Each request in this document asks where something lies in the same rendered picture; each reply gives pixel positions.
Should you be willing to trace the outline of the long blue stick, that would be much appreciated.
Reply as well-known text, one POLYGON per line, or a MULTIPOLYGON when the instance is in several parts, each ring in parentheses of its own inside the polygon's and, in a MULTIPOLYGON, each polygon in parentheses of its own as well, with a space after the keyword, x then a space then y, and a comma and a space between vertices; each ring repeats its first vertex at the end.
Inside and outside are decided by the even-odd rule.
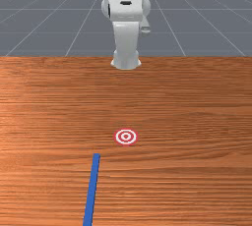
POLYGON ((95 194, 98 180, 98 169, 100 162, 100 154, 93 155, 93 164, 91 168, 90 182, 87 193, 87 202, 85 206, 85 214, 83 217, 83 226, 93 226, 93 217, 95 211, 95 194))

